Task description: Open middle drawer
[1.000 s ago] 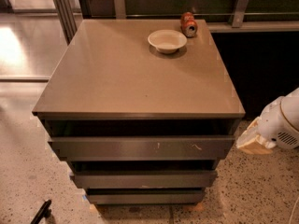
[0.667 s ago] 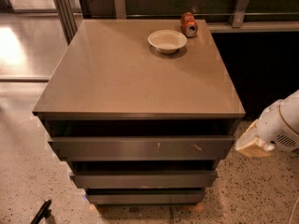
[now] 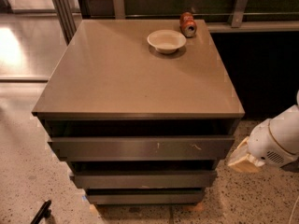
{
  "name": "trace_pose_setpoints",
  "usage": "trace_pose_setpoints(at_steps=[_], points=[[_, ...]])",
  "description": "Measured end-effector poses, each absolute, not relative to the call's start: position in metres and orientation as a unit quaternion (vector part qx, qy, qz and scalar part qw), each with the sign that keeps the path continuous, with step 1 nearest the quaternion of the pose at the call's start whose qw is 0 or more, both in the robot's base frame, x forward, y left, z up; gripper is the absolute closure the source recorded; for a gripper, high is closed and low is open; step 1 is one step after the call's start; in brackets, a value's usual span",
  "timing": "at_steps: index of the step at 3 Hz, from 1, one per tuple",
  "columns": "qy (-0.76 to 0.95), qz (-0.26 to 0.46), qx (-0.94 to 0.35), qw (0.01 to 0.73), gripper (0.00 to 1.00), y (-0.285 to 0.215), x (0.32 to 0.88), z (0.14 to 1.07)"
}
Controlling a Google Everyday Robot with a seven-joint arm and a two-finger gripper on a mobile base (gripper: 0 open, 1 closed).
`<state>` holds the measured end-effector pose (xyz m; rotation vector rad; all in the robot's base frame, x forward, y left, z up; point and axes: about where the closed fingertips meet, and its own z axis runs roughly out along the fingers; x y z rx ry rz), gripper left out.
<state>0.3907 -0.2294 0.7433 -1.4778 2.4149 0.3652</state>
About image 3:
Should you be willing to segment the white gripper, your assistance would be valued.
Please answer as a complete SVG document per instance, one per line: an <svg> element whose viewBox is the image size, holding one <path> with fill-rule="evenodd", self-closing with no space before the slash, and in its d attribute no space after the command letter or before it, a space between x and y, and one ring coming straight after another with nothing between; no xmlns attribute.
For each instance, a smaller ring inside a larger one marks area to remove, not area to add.
<svg viewBox="0 0 299 224"><path fill-rule="evenodd" d="M298 121L266 119L240 142L227 165L239 173L257 173L266 164L283 167L298 157Z"/></svg>

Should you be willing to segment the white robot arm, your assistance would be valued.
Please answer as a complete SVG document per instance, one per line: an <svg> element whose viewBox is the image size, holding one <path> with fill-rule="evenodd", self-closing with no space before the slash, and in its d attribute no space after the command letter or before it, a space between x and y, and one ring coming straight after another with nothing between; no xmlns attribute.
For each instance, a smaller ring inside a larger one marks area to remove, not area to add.
<svg viewBox="0 0 299 224"><path fill-rule="evenodd" d="M240 173L257 173L265 165L299 172L299 92L297 104L257 125L234 150L227 165Z"/></svg>

